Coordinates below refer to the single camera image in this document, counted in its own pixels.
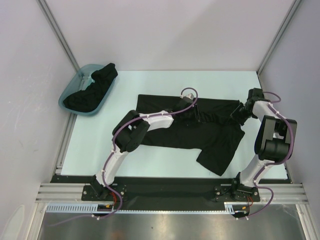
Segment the black t shirt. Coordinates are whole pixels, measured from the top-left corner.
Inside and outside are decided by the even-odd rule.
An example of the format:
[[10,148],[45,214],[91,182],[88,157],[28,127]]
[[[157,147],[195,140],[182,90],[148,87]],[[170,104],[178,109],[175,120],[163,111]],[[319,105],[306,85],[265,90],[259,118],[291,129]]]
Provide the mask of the black t shirt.
[[200,123],[174,121],[169,128],[149,131],[146,146],[200,149],[196,161],[207,170],[222,176],[231,163],[245,132],[231,119],[239,100],[199,98],[196,102]]

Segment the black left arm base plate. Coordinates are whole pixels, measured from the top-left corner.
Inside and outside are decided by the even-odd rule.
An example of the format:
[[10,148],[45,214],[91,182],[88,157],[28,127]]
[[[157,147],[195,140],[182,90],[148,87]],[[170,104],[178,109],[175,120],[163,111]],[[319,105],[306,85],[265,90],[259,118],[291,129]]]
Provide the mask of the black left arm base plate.
[[[111,189],[119,193],[122,198],[126,198],[126,185],[118,183],[112,184]],[[82,190],[81,200],[87,202],[105,202],[113,201],[114,196],[116,197],[116,200],[120,199],[113,191],[109,190],[106,187],[94,187],[92,185],[85,185]]]

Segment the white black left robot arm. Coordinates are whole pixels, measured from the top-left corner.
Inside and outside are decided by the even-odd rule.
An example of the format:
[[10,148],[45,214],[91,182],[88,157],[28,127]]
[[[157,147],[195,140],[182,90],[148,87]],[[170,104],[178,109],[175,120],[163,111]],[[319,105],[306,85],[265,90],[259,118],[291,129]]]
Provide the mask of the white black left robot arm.
[[168,129],[178,115],[191,114],[197,119],[198,106],[190,106],[178,111],[165,111],[143,114],[135,110],[129,111],[112,134],[112,148],[102,170],[96,173],[90,181],[92,194],[99,200],[109,197],[110,185],[114,182],[116,173],[127,155],[135,151],[142,144],[147,132],[157,129]]

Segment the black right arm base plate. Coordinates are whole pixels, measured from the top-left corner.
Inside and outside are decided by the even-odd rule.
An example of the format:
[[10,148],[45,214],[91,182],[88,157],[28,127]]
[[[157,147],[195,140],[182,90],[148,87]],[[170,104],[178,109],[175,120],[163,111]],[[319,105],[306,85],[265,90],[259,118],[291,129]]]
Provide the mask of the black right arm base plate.
[[216,202],[247,202],[260,201],[260,195],[256,187],[247,187],[242,184],[221,184],[214,187],[214,200]]

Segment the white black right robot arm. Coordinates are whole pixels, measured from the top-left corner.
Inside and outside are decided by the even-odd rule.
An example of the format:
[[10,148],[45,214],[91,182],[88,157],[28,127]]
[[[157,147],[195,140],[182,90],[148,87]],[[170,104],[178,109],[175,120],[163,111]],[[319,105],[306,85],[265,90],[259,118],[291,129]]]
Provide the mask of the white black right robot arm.
[[292,156],[297,122],[285,118],[266,100],[240,103],[230,115],[240,124],[248,118],[260,120],[254,143],[254,157],[248,166],[232,180],[230,195],[237,201],[258,194],[258,183],[274,166],[281,165]]

